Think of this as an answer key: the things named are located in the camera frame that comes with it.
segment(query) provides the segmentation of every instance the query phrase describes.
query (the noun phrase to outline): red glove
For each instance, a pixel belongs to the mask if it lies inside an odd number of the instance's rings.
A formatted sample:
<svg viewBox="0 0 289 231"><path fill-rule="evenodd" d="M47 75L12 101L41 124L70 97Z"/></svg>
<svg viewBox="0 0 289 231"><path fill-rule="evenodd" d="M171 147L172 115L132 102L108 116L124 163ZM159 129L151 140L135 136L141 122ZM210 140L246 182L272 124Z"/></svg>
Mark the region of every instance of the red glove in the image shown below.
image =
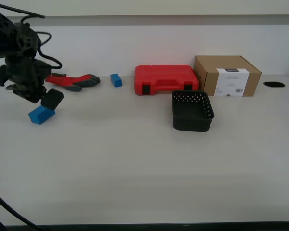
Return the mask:
<svg viewBox="0 0 289 231"><path fill-rule="evenodd" d="M67 90L81 91L82 88L93 87L101 82L95 75L84 75L80 77L68 77L66 75L52 73L45 79L46 82L59 85Z"/></svg>

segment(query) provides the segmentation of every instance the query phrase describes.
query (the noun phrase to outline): blue block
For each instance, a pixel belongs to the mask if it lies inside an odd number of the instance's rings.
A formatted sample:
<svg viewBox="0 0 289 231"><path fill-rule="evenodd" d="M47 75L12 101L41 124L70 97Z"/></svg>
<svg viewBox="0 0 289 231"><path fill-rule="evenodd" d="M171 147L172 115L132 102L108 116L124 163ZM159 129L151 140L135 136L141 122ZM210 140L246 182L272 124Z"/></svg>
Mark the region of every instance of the blue block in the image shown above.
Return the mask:
<svg viewBox="0 0 289 231"><path fill-rule="evenodd" d="M34 124L42 124L50 117L52 117L56 112L54 110L48 109L43 106L39 106L29 113L31 122Z"/></svg>
<svg viewBox="0 0 289 231"><path fill-rule="evenodd" d="M122 79L118 74L110 75L112 84L117 87L122 87Z"/></svg>

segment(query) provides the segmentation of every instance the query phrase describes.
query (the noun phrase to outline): red carrying case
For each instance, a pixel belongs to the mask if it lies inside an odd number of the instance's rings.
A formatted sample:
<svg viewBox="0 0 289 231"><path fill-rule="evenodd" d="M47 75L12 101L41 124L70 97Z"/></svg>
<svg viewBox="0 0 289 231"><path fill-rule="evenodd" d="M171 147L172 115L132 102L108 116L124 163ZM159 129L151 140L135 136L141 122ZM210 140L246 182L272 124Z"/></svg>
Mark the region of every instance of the red carrying case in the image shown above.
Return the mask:
<svg viewBox="0 0 289 231"><path fill-rule="evenodd" d="M138 66L135 70L135 93L155 95L158 91L198 90L199 81L187 65Z"/></svg>

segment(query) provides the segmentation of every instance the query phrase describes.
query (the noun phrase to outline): black mesh basket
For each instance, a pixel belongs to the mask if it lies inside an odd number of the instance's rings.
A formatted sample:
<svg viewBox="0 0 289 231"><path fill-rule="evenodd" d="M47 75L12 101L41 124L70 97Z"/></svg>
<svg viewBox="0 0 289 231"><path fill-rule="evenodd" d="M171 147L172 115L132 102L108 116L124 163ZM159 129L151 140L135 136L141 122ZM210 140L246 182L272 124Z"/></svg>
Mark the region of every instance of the black mesh basket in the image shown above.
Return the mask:
<svg viewBox="0 0 289 231"><path fill-rule="evenodd" d="M172 93L173 127L179 131L208 131L214 112L208 95L199 90Z"/></svg>

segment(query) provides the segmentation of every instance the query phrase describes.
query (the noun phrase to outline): black wire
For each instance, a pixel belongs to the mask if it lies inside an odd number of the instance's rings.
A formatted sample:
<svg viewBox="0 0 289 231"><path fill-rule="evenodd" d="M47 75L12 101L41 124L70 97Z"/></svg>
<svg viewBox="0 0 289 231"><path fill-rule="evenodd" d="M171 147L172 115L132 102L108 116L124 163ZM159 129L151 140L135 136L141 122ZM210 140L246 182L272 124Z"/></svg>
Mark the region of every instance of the black wire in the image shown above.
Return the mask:
<svg viewBox="0 0 289 231"><path fill-rule="evenodd" d="M42 53L42 51L40 50L40 47L38 48L38 53L41 57L45 58L45 59L49 59L51 61L54 61L55 63L57 63L59 66L50 66L50 67L45 67L45 68L51 68L51 69L61 69L62 68L62 63L60 63L60 61L56 60L55 58L52 58L48 55L45 55Z"/></svg>
<svg viewBox="0 0 289 231"><path fill-rule="evenodd" d="M20 10L20 9L13 8L13 7L10 7L10 6L5 6L5 5L2 5L2 4L0 4L0 8L4 8L6 10L14 11L14 12L17 12L17 13L23 13L23 14L28 14L28 15L31 15L31 16L36 16L37 18L45 18L45 16L41 15L41 14L32 13L30 11Z"/></svg>
<svg viewBox="0 0 289 231"><path fill-rule="evenodd" d="M35 15L28 15L28 16L23 17L23 18L20 20L20 22L21 22L21 23L24 23L24 21L27 20L27 19L29 19L29 18L37 18L37 17L36 17Z"/></svg>
<svg viewBox="0 0 289 231"><path fill-rule="evenodd" d="M47 42L49 42L49 40L52 38L52 35L51 33L48 33L48 32L43 32L43 31L36 31L37 34L44 34L44 35L48 35L48 39L46 39L42 44L41 46L45 45Z"/></svg>
<svg viewBox="0 0 289 231"><path fill-rule="evenodd" d="M0 197L0 205L5 208L9 213L11 213L14 217L21 220L23 223L27 224L28 226L32 227L37 231L45 231L45 229L33 224L31 221L27 220L19 213L17 213L14 209L12 209L1 197Z"/></svg>

